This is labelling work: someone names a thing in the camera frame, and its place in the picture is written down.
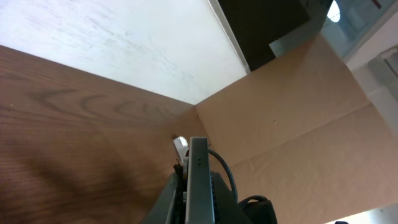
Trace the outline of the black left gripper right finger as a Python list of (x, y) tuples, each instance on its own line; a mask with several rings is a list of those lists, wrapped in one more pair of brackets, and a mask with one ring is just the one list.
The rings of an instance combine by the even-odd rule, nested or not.
[(212, 172), (213, 202), (217, 224), (252, 224), (250, 219), (239, 208), (233, 194), (221, 175)]

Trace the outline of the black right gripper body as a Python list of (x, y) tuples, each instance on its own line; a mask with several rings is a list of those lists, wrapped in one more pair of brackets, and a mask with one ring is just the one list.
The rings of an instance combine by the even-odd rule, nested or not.
[(262, 195), (253, 195), (238, 203), (253, 224), (277, 224), (272, 202)]

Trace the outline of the brown cardboard panel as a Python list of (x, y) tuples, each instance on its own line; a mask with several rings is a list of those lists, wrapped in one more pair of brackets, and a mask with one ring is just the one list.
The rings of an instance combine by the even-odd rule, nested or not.
[(240, 199), (279, 223), (326, 223), (397, 202), (397, 138), (320, 35), (197, 105)]

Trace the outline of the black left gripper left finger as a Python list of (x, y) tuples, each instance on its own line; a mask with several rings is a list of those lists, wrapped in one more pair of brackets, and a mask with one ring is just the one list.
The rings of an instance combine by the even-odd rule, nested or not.
[(169, 176), (154, 206), (140, 224), (178, 224), (181, 222), (183, 185), (174, 172)]

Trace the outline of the white power strip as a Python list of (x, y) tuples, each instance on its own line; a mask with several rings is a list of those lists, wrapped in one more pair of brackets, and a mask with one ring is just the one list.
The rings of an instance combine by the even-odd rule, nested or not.
[(179, 136), (173, 140), (173, 143), (177, 150), (177, 154), (178, 154), (180, 160), (182, 161), (183, 158), (186, 156), (186, 153), (189, 150), (188, 141), (183, 136)]

